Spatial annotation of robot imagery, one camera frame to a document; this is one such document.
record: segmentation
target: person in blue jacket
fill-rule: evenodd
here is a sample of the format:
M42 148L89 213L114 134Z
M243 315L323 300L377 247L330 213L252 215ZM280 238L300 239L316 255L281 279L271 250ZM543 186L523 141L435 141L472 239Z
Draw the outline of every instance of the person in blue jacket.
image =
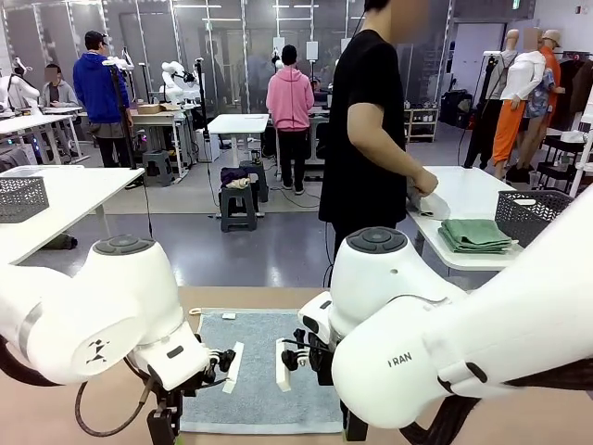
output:
M109 68L103 65L109 49L105 35L89 31L84 35L84 44L88 50L74 64L74 91L78 100L86 108L91 124L90 132L95 136L101 150L103 165L109 167L130 167L130 157L121 126L118 98L111 80ZM130 100L125 82L120 74L120 92L126 107L128 124L132 126ZM113 159L113 146L118 154L118 161Z

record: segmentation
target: black basket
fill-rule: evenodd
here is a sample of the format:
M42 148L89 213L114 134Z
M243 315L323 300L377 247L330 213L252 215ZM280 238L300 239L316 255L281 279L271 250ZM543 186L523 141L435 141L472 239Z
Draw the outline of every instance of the black basket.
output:
M0 178L0 223L22 223L48 207L44 178Z
M571 197L552 190L498 192L495 221L502 232L526 248L571 202Z

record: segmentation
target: glass wall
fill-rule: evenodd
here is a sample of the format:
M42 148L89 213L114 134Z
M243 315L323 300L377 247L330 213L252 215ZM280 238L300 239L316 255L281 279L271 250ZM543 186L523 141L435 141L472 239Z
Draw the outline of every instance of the glass wall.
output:
M437 96L448 3L431 0L422 38L397 47L404 90L412 103ZM135 64L136 95L147 89L161 98L161 63L179 60L188 71L202 58L208 115L263 112L273 39L296 47L296 66L327 87L345 39L351 38L364 0L6 0L6 34L12 57L33 67L29 80L41 87L44 65L71 69L85 51L90 30L108 35L111 54L127 48ZM318 59L307 60L307 42L318 42ZM140 63L145 64L144 72Z

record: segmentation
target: green folded cloth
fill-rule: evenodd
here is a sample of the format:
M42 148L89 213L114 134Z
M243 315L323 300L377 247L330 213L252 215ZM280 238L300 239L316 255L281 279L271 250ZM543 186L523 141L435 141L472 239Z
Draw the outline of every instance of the green folded cloth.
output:
M445 220L438 233L460 253L505 253L512 244L492 220Z

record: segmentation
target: tan tabletop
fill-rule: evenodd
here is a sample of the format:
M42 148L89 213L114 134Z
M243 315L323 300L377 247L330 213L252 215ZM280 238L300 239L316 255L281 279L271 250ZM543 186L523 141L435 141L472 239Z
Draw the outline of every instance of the tan tabletop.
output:
M297 309L318 289L257 287L186 287L183 307ZM198 319L190 319L197 328ZM95 430L112 429L133 411L143 385L120 364L94 379L82 400L82 415ZM138 418L123 432L107 439L84 434L74 420L77 386L33 388L0 374L2 415L0 443L18 445L151 445L146 416L155 408L148 399ZM432 419L430 413L424 420ZM528 389L516 396L482 402L470 414L455 445L574 445L593 443L593 400L583 392ZM397 431L370 428L368 441L377 445L407 445ZM185 445L338 445L339 435L223 436L184 434Z

